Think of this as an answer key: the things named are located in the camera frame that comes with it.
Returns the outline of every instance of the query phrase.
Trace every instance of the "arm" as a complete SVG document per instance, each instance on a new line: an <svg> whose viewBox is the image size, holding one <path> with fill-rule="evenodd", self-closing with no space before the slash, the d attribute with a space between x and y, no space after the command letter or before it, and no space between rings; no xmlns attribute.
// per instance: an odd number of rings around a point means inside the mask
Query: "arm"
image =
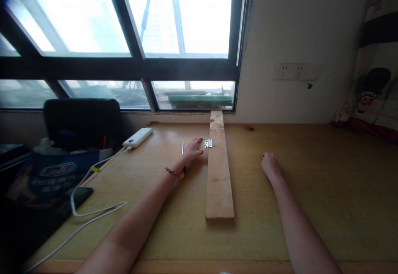
<svg viewBox="0 0 398 274"><path fill-rule="evenodd" d="M180 173L184 166L203 154L194 138L170 169ZM128 273L169 195L177 177L164 171L161 177L134 203L81 264L76 273Z"/></svg>
<svg viewBox="0 0 398 274"><path fill-rule="evenodd" d="M341 270L329 250L295 201L289 186L282 177L278 159L273 153L264 154L262 168L277 198L294 273L340 274Z"/></svg>

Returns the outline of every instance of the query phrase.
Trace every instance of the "wall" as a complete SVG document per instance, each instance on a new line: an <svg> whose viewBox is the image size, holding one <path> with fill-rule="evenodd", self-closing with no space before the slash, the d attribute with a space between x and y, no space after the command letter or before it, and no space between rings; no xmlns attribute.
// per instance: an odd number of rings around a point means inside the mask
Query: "wall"
<svg viewBox="0 0 398 274"><path fill-rule="evenodd" d="M329 123L344 102L358 52L367 0L250 0L243 43L241 79L235 115L227 123ZM275 81L281 63L318 63L319 80L307 89L302 81ZM21 142L29 128L43 134L41 114L23 120L1 113L3 139ZM123 116L127 131L150 121L209 122L209 116Z"/></svg>

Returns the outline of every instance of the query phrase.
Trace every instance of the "bracelet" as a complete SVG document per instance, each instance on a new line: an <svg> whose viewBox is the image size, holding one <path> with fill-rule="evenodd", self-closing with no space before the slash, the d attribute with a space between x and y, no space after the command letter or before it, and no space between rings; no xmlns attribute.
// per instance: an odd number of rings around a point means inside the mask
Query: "bracelet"
<svg viewBox="0 0 398 274"><path fill-rule="evenodd" d="M180 177L180 175L179 175L178 173L176 173L176 172L172 171L170 168L168 168L168 167L165 167L165 169L166 169L166 170L167 170L169 173L171 173L171 174L175 175L176 177Z"/></svg>

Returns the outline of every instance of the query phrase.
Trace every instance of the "white power bank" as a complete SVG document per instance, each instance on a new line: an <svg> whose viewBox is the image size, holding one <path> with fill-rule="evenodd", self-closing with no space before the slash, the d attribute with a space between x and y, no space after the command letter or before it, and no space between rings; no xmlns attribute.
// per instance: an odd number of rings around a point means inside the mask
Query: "white power bank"
<svg viewBox="0 0 398 274"><path fill-rule="evenodd" d="M125 142L123 142L123 146L125 147L138 147L150 134L152 133L151 128L141 128L134 135L130 136Z"/></svg>

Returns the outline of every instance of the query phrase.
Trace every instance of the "screwdriver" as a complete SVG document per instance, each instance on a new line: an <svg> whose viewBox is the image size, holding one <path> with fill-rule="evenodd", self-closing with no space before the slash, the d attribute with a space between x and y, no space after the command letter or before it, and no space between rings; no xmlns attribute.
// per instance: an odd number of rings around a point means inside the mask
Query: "screwdriver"
<svg viewBox="0 0 398 274"><path fill-rule="evenodd" d="M181 150L181 154L179 155L179 157L181 157L184 154L184 142L182 142L182 150ZM185 173L187 171L187 167L184 166L184 168L182 169L182 172L180 173L180 179L183 179L185 177Z"/></svg>

